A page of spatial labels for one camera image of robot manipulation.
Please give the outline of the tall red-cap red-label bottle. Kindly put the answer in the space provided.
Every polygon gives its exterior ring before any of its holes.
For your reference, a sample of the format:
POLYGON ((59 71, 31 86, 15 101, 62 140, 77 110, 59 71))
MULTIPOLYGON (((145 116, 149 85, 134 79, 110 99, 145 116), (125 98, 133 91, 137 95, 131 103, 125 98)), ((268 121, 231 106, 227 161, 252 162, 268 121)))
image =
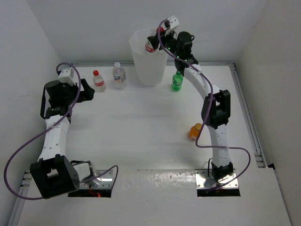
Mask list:
POLYGON ((152 29, 150 35, 147 37, 145 50, 149 53, 154 53, 156 50, 158 50, 159 47, 158 31, 160 31, 160 34, 162 34, 164 28, 158 27, 156 30, 152 29))

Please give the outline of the small red-cap red-label bottle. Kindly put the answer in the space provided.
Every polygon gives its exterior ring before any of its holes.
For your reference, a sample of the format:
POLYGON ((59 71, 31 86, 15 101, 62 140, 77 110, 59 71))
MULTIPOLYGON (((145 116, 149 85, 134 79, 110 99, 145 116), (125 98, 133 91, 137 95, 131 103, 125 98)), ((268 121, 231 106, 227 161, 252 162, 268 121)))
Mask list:
POLYGON ((96 91, 104 92, 106 90, 106 84, 104 82, 104 79, 97 70, 93 71, 93 83, 96 88, 96 91))

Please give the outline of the white-cap clear labelled bottle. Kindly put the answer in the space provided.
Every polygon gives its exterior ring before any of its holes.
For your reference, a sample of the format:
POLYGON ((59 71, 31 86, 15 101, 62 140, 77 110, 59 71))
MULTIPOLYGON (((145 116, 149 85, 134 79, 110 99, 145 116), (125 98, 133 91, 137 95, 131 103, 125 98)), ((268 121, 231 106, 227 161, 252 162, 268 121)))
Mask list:
POLYGON ((124 90, 127 87, 126 72, 124 67, 122 67, 119 62, 114 63, 112 74, 116 88, 119 90, 124 90))

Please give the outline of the orange juice bottle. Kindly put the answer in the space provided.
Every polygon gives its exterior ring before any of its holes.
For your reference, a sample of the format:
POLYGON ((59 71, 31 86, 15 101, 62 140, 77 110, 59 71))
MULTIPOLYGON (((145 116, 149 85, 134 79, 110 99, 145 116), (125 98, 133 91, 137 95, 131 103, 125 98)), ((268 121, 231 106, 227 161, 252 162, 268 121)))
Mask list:
POLYGON ((196 123, 194 126, 191 127, 188 133, 189 141, 195 141, 197 139, 201 127, 202 127, 201 123, 196 123))

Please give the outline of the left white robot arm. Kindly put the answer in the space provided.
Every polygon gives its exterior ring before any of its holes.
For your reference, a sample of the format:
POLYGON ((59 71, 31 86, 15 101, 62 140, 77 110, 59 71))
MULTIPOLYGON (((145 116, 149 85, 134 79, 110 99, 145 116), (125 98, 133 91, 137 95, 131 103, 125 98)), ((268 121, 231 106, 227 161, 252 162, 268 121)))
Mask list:
POLYGON ((43 199, 79 190, 82 180, 94 176, 90 161, 69 161, 66 158, 66 136, 71 123, 73 102, 92 100, 94 89, 81 79, 77 84, 59 80, 45 84, 40 115, 46 121, 47 132, 38 161, 31 164, 30 173, 43 199))

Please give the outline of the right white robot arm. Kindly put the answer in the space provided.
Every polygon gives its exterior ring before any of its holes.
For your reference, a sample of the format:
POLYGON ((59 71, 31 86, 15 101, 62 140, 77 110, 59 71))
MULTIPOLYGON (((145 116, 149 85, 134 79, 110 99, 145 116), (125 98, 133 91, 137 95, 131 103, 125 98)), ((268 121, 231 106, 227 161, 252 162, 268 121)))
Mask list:
POLYGON ((160 27, 154 36, 147 38, 147 44, 154 50, 164 50, 173 57, 177 71, 197 89, 203 98, 201 117, 211 137, 212 176, 215 181, 219 181, 233 172, 226 135, 230 118, 230 92, 221 90, 204 75, 198 61, 191 53, 193 40, 193 35, 188 32, 180 32, 177 38, 174 38, 173 31, 160 27))

